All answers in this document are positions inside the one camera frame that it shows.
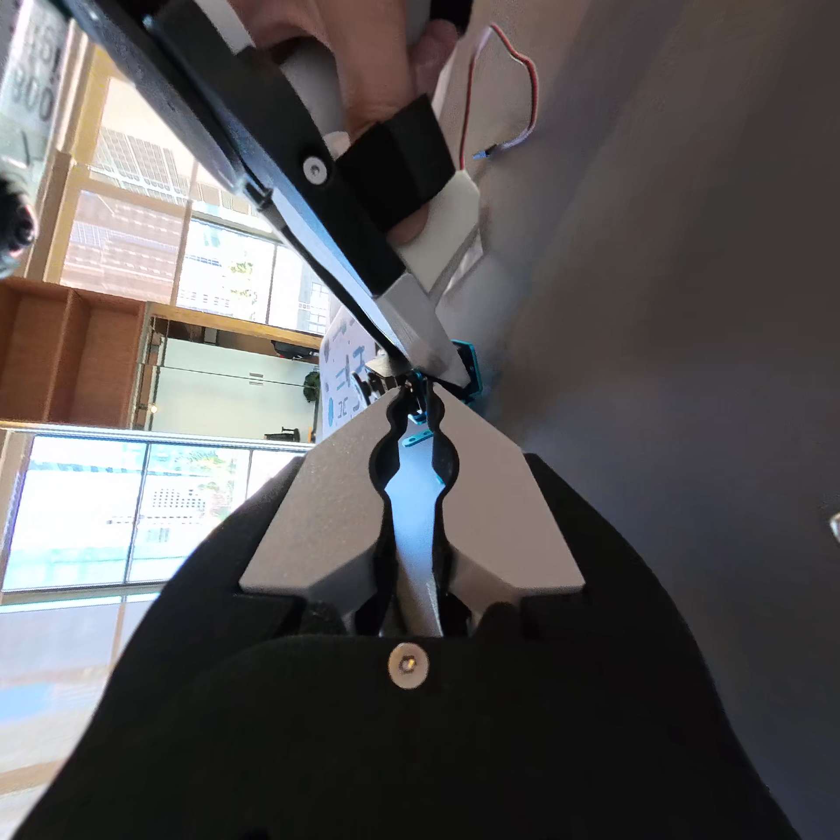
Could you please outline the dark brown desk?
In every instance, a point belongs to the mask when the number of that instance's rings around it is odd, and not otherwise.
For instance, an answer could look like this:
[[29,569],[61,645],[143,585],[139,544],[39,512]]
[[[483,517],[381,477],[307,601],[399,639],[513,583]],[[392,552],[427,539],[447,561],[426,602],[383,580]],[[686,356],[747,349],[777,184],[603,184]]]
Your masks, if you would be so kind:
[[804,838],[838,838],[838,2],[476,2],[536,60],[452,323],[490,416],[652,564]]

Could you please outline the white printed instruction manual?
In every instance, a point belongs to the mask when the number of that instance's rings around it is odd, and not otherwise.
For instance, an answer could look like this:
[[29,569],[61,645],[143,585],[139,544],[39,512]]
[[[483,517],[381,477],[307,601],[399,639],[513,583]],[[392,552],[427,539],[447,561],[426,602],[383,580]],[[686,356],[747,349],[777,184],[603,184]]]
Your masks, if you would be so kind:
[[365,380],[365,364],[379,346],[358,319],[329,295],[329,322],[319,352],[320,401],[318,440],[323,440],[362,413],[367,403],[355,376]]

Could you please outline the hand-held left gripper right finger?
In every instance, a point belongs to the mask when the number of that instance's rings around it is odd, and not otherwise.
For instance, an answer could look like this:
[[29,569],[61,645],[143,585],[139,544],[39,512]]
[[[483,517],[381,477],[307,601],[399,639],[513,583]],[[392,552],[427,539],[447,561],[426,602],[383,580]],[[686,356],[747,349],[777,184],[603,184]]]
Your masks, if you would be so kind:
[[585,584],[522,450],[440,385],[428,389],[443,555],[438,585],[459,601],[521,601]]

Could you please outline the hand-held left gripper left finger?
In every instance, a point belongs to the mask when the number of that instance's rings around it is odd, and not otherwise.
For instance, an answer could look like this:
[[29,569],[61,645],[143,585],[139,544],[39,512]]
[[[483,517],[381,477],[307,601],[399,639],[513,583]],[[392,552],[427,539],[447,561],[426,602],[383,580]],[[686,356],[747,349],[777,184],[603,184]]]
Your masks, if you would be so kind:
[[240,588],[301,599],[388,598],[396,577],[386,486],[400,465],[406,388],[388,391],[310,449]]

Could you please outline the wooden cabinet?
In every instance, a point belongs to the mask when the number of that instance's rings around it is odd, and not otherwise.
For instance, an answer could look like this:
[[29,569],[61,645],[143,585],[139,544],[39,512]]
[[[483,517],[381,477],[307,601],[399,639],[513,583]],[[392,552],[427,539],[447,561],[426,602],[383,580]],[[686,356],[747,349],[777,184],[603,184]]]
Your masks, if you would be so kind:
[[147,308],[90,290],[2,280],[2,421],[130,428]]

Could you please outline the large glass window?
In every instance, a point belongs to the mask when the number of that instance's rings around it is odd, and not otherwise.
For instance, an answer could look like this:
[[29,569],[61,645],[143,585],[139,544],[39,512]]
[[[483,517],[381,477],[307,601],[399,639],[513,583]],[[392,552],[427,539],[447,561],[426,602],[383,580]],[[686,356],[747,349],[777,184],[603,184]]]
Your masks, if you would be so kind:
[[[152,303],[172,290],[183,223],[81,190],[58,285]],[[322,336],[327,289],[287,243],[194,217],[177,307]],[[132,426],[199,438],[311,442],[316,369],[293,359],[145,331]],[[36,434],[7,549],[7,592],[170,579],[198,543],[297,452],[194,439]]]

